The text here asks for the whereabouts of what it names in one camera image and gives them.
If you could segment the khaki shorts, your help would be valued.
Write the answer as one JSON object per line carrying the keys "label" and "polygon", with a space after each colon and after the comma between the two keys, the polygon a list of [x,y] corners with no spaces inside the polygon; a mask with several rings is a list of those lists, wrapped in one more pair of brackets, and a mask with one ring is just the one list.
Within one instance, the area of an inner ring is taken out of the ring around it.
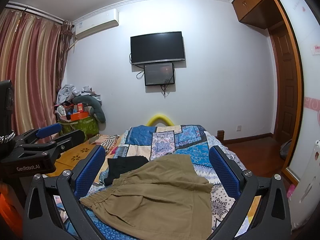
{"label": "khaki shorts", "polygon": [[207,239],[209,181],[188,155],[169,154],[121,174],[111,186],[80,199],[105,224],[139,239]]}

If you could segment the striped pillow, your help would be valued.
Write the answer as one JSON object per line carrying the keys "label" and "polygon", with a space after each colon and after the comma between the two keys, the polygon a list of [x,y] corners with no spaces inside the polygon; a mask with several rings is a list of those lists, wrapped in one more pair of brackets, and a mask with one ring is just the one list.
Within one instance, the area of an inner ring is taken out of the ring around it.
{"label": "striped pillow", "polygon": [[102,146],[105,149],[106,153],[108,153],[115,147],[118,139],[118,135],[99,134],[97,135],[97,138],[92,142],[92,144]]}

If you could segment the white air conditioner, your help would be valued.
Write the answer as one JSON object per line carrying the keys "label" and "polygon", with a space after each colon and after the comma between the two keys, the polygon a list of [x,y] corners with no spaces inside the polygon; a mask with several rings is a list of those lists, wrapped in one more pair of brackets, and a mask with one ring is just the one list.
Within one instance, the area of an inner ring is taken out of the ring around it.
{"label": "white air conditioner", "polygon": [[100,31],[117,27],[119,25],[118,18],[117,9],[112,9],[82,20],[75,26],[75,38],[80,40]]}

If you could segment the wooden bedside board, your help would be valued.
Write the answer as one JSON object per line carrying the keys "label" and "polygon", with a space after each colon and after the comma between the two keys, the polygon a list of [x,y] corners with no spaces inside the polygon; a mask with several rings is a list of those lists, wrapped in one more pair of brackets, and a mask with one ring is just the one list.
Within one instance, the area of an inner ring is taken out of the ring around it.
{"label": "wooden bedside board", "polygon": [[55,162],[56,170],[52,173],[46,173],[46,176],[59,176],[64,170],[72,170],[80,160],[85,159],[89,155],[94,147],[95,145],[92,144],[80,144],[63,152],[61,157]]}

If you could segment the pile of clothes and boxes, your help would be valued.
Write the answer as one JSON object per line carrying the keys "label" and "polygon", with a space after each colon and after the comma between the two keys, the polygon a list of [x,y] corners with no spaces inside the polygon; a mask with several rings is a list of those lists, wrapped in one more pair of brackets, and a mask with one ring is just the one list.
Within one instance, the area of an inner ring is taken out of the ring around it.
{"label": "pile of clothes and boxes", "polygon": [[92,87],[84,86],[78,90],[75,85],[64,85],[57,93],[56,104],[73,103],[74,105],[82,104],[89,107],[89,114],[94,116],[97,122],[104,124],[106,117],[102,109],[101,95],[96,93]]}

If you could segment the green laundry basket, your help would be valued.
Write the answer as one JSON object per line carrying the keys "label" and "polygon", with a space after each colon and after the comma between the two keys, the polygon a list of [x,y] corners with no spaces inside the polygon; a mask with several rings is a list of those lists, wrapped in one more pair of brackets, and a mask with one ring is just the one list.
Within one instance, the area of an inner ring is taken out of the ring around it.
{"label": "green laundry basket", "polygon": [[85,134],[85,141],[99,134],[99,126],[97,120],[88,116],[73,122],[59,122],[62,127],[60,134],[67,134],[75,130],[81,130]]}

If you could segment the pink striped curtain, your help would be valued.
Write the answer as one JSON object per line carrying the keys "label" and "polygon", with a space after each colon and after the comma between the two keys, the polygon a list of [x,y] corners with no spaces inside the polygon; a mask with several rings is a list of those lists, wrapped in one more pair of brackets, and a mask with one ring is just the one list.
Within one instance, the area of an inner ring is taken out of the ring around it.
{"label": "pink striped curtain", "polygon": [[27,12],[1,13],[1,80],[11,80],[12,129],[22,134],[56,122],[55,104],[65,73],[71,21],[58,24]]}

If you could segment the black folded garment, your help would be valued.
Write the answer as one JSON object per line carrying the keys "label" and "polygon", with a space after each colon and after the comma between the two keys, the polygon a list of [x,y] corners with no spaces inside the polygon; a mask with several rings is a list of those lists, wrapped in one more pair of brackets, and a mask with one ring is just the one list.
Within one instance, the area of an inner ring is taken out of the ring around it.
{"label": "black folded garment", "polygon": [[130,156],[108,159],[108,175],[104,179],[104,185],[110,186],[121,174],[138,169],[148,163],[145,156]]}

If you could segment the blue patchwork quilt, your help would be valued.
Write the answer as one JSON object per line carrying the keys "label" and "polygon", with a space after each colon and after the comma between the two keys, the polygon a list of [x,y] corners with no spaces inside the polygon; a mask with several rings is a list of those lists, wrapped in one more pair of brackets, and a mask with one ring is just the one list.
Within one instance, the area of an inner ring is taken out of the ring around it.
{"label": "blue patchwork quilt", "polygon": [[177,126],[137,126],[131,127],[122,135],[115,147],[108,153],[105,151],[104,163],[98,172],[88,194],[93,194],[106,188],[104,179],[108,175],[108,159],[130,156],[145,156],[149,161],[169,154],[188,155],[198,176],[204,177],[212,184],[211,213],[212,231],[217,229],[228,211],[235,203],[229,197],[215,170],[209,161],[209,150],[219,146],[227,157],[244,170],[245,166],[238,156],[223,146],[221,141],[211,135],[200,125]]}

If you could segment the small black wall monitor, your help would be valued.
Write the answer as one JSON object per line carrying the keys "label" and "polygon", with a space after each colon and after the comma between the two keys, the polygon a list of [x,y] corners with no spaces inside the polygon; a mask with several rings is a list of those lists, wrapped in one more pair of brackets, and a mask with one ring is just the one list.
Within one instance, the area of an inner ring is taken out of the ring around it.
{"label": "small black wall monitor", "polygon": [[173,85],[175,83],[174,65],[171,62],[146,64],[144,81],[146,86]]}

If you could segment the yellow foam tube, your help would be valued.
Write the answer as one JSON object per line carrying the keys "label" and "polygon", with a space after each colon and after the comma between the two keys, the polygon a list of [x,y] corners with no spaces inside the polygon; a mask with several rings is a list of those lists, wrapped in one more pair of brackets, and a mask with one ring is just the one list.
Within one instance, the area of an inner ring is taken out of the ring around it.
{"label": "yellow foam tube", "polygon": [[166,126],[174,126],[174,123],[166,115],[163,114],[156,114],[152,116],[146,123],[146,126],[153,126],[159,121],[163,122]]}

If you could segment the wooden door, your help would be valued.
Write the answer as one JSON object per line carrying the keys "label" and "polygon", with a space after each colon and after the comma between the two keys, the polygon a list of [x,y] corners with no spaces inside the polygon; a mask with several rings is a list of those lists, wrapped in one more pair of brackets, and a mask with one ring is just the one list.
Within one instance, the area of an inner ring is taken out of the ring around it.
{"label": "wooden door", "polygon": [[275,140],[283,144],[292,139],[296,124],[298,83],[296,61],[289,32],[283,21],[269,30],[277,72],[277,113]]}

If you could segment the large black wall television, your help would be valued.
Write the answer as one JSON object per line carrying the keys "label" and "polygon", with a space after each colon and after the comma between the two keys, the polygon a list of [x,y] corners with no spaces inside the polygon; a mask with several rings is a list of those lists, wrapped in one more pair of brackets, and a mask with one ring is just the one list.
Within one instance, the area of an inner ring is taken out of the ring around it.
{"label": "large black wall television", "polygon": [[132,64],[185,61],[181,31],[132,36],[130,48]]}

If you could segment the wooden overhead cabinet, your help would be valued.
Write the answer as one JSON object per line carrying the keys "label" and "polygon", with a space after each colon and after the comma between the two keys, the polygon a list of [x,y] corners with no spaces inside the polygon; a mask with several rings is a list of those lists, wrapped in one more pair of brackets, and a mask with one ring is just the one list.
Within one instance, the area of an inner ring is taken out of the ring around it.
{"label": "wooden overhead cabinet", "polygon": [[284,23],[285,16],[276,0],[233,0],[240,23],[260,29],[273,29]]}

